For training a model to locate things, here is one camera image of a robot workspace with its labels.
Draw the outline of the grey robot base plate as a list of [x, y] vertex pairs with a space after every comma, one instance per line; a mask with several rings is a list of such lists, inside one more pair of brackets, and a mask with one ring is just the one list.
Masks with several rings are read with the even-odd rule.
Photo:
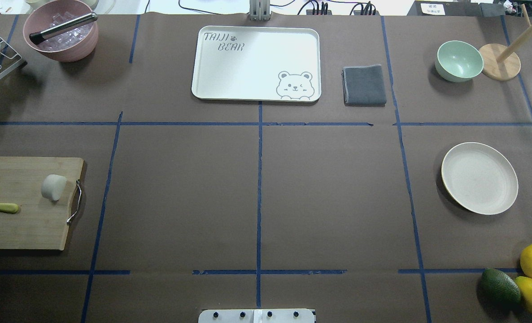
[[213, 309], [204, 310], [199, 323], [315, 323], [314, 310], [287, 309]]

